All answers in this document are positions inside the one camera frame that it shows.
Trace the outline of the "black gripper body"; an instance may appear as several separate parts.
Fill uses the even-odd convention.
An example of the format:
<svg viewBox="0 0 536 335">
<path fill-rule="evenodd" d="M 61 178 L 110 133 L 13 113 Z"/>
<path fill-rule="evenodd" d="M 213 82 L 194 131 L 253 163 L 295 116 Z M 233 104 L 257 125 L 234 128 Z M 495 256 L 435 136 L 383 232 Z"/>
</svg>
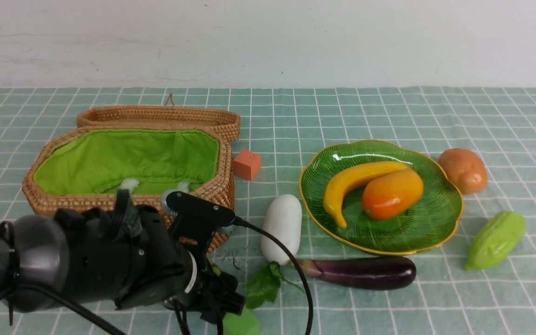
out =
<svg viewBox="0 0 536 335">
<path fill-rule="evenodd" d="M 234 276 L 174 240 L 160 212 L 134 204 L 125 189 L 111 211 L 59 208 L 54 222 L 65 237 L 54 288 L 76 302 L 113 300 L 118 310 L 162 304 L 211 323 L 245 307 Z"/>
</svg>

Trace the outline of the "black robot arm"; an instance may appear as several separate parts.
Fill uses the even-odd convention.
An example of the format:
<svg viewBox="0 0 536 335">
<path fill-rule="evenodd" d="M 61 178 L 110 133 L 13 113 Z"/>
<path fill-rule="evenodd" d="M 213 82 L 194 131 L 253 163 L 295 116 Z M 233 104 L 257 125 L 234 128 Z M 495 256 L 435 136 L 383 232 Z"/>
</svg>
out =
<svg viewBox="0 0 536 335">
<path fill-rule="evenodd" d="M 238 220 L 230 208 L 169 190 L 162 209 L 117 191 L 114 208 L 27 215 L 0 223 L 0 301 L 10 312 L 113 301 L 161 305 L 217 323 L 240 315 L 238 280 L 207 257 L 215 233 Z"/>
</svg>

